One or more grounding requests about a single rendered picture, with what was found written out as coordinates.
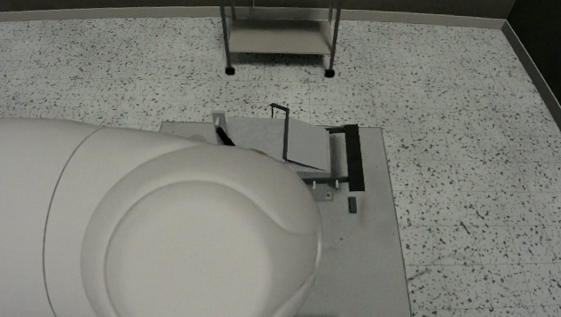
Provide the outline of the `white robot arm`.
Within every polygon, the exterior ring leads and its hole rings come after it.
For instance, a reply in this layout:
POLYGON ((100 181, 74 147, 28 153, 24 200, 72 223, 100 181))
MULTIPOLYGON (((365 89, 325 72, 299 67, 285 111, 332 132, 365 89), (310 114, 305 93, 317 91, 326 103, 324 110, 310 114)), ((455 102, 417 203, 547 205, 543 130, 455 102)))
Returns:
POLYGON ((0 317, 293 317, 322 251, 311 190, 270 155, 0 117, 0 317))

